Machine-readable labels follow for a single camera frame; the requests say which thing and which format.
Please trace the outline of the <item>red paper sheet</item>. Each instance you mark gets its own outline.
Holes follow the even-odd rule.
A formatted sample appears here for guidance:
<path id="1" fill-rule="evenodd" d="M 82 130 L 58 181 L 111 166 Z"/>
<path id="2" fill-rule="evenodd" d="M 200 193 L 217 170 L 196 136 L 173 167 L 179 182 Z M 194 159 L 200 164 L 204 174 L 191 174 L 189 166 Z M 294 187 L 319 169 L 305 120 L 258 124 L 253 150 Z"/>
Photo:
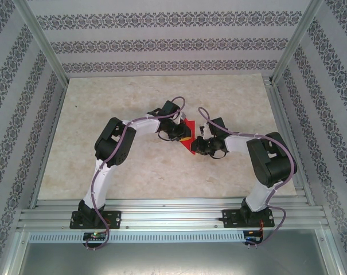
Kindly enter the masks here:
<path id="1" fill-rule="evenodd" d="M 191 154 L 195 155 L 195 153 L 193 153 L 191 151 L 191 143 L 194 139 L 196 139 L 196 123 L 194 120 L 188 120 L 185 119 L 184 124 L 187 125 L 191 131 L 192 131 L 192 138 L 189 141 L 186 142 L 180 142 Z"/>

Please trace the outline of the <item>grey metal sheet panel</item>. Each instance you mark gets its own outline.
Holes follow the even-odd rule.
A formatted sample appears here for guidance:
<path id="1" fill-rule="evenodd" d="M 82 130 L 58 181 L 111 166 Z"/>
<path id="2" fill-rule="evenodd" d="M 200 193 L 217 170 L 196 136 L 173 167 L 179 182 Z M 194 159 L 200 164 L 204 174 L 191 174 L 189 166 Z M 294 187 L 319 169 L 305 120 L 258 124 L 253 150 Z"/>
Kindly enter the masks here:
<path id="1" fill-rule="evenodd" d="M 111 243 L 21 241 L 11 275 L 347 275 L 325 230 L 282 230 L 264 245 L 241 242 Z"/>

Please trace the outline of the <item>wide aluminium mounting rail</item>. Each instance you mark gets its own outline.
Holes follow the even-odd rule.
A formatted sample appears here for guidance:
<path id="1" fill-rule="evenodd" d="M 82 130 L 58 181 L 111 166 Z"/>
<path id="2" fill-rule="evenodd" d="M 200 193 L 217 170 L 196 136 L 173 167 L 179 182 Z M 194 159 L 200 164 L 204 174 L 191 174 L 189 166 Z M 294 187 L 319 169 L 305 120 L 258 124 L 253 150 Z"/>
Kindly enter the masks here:
<path id="1" fill-rule="evenodd" d="M 240 198 L 122 199 L 108 200 L 106 210 L 122 213 L 122 231 L 222 230 L 219 221 L 224 209 L 240 208 Z M 77 201 L 39 200 L 33 209 L 24 209 L 17 230 L 68 231 Z M 329 220 L 322 206 L 314 206 L 305 196 L 274 197 L 271 201 L 276 223 L 286 212 L 283 229 L 327 229 Z"/>

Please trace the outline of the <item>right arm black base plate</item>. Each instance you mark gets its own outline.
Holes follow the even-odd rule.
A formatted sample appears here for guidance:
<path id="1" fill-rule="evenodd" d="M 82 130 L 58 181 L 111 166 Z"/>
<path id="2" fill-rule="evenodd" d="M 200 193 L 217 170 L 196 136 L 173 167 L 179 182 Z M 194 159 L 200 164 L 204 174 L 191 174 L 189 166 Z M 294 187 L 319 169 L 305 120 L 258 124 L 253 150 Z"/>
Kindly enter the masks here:
<path id="1" fill-rule="evenodd" d="M 227 209 L 222 211 L 219 221 L 223 222 L 225 228 L 250 228 L 260 227 L 272 228 L 275 226 L 272 211 L 269 208 L 259 212 L 246 213 L 242 209 Z"/>

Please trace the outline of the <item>aluminium side rail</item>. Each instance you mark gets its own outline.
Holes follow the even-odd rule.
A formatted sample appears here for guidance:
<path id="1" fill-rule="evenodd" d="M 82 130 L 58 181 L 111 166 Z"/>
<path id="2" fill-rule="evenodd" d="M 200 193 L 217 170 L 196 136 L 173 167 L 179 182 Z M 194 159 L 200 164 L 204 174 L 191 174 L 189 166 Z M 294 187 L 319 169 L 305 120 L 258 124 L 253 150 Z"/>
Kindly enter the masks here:
<path id="1" fill-rule="evenodd" d="M 39 162 L 37 163 L 37 170 L 34 178 L 34 182 L 32 184 L 32 192 L 30 193 L 29 203 L 27 205 L 28 209 L 33 209 L 37 203 L 38 195 L 40 192 L 40 187 L 42 183 L 42 179 L 44 177 L 45 167 L 48 161 L 48 157 L 50 154 L 50 149 L 52 146 L 52 142 L 54 139 L 54 135 L 57 128 L 57 123 L 60 117 L 60 112 L 63 107 L 65 94 L 67 92 L 68 86 L 63 87 L 60 93 L 56 97 L 55 104 L 52 106 L 52 109 L 49 111 L 49 114 L 46 118 L 46 132 L 42 134 L 42 151 L 41 156 L 39 158 Z"/>
<path id="2" fill-rule="evenodd" d="M 262 77 L 262 79 L 274 115 L 276 126 L 297 164 L 297 172 L 293 176 L 295 190 L 297 193 L 300 191 L 300 193 L 306 197 L 307 203 L 310 206 L 315 206 L 315 202 L 309 188 L 307 177 L 303 169 L 302 161 L 291 132 L 290 123 L 288 122 L 279 92 L 277 88 L 273 86 L 269 77 Z"/>

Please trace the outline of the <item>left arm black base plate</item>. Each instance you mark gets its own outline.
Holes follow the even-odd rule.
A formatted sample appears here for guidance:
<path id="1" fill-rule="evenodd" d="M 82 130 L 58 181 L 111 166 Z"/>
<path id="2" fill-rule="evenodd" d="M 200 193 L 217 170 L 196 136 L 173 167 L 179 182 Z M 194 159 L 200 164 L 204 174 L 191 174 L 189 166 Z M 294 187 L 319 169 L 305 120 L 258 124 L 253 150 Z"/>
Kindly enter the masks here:
<path id="1" fill-rule="evenodd" d="M 121 211 L 102 211 L 101 214 L 109 229 L 120 229 L 122 215 Z M 79 211 L 73 211 L 69 228 L 106 229 L 106 225 L 95 212 L 93 212 L 91 215 L 83 215 Z"/>

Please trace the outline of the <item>aluminium frame post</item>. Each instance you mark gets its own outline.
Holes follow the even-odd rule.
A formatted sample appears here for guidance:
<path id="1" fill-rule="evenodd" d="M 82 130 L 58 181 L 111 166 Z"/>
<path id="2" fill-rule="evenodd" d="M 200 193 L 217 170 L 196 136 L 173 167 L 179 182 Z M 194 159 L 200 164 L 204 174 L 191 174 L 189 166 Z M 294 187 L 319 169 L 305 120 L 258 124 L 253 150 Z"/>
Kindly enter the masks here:
<path id="1" fill-rule="evenodd" d="M 282 53 L 273 74 L 270 77 L 271 84 L 276 84 L 281 78 L 284 70 L 286 69 L 290 59 L 292 58 L 296 48 L 302 41 L 303 36 L 305 35 L 307 29 L 309 28 L 313 18 L 318 13 L 321 5 L 323 4 L 323 0 L 310 0 L 305 12 L 299 20 L 295 31 L 293 32 L 284 52 Z"/>
<path id="2" fill-rule="evenodd" d="M 60 80 L 63 87 L 69 84 L 69 77 L 67 76 L 61 62 L 59 61 L 56 53 L 54 52 L 49 40 L 47 39 L 39 21 L 32 12 L 27 0 L 12 0 L 16 9 L 19 11 L 22 19 L 25 21 L 38 46 L 42 50 L 46 59 L 50 63 L 53 71 Z"/>

